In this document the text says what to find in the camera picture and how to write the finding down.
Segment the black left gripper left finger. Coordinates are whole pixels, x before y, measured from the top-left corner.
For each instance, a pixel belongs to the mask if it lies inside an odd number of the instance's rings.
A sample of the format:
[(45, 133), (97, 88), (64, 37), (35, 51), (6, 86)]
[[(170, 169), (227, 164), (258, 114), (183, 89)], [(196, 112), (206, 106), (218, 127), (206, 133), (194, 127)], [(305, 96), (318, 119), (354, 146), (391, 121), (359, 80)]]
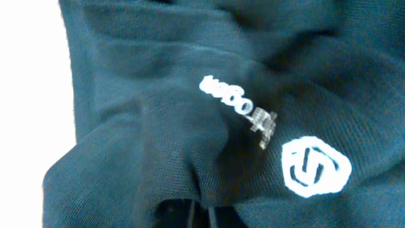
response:
[(162, 201), (155, 211), (155, 228), (187, 228), (189, 225), (190, 199), (168, 199)]

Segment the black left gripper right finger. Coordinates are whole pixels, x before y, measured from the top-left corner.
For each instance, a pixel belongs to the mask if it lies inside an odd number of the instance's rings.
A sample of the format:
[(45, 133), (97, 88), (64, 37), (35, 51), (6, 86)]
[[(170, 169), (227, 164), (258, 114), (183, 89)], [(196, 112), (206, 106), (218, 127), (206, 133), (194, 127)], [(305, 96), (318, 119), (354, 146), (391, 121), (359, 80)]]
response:
[(231, 206), (208, 208), (210, 228), (247, 228)]

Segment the black t-shirt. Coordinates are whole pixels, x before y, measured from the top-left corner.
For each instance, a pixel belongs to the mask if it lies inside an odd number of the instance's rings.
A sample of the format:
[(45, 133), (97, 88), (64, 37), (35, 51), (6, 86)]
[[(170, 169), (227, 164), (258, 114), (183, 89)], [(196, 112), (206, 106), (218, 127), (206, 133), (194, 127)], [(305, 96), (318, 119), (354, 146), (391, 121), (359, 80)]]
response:
[(44, 227), (404, 226), (404, 2), (61, 1), (76, 145)]

